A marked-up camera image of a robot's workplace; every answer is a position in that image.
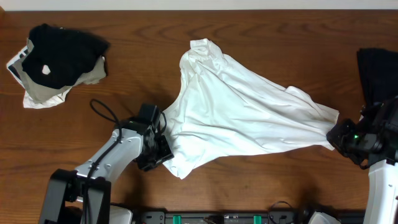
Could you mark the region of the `white Mr Robot t-shirt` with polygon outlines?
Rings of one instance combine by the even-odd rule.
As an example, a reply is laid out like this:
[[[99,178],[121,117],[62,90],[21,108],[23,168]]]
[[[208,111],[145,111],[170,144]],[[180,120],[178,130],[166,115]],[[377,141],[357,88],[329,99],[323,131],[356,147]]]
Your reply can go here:
[[[250,71],[211,40],[191,41],[179,66],[181,89],[163,122],[174,155],[165,167],[174,176],[219,157],[330,148],[337,110]]]

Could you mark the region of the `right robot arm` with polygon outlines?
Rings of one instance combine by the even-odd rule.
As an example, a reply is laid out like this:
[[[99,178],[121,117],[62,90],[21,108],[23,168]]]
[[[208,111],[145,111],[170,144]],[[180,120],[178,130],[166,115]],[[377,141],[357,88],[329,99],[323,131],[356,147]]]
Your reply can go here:
[[[327,141],[362,170],[368,170],[365,223],[397,223],[397,98],[361,111],[358,123],[344,119]]]

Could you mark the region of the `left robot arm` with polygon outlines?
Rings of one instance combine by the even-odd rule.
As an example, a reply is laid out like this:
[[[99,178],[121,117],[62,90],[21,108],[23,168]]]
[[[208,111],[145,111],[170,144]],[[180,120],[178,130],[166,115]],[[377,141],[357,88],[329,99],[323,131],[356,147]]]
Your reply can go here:
[[[111,204],[111,187],[135,162],[155,169],[173,158],[165,137],[167,120],[156,105],[143,104],[137,116],[109,117],[114,129],[104,146],[74,170],[57,169],[48,182],[40,223],[133,223],[133,212]]]

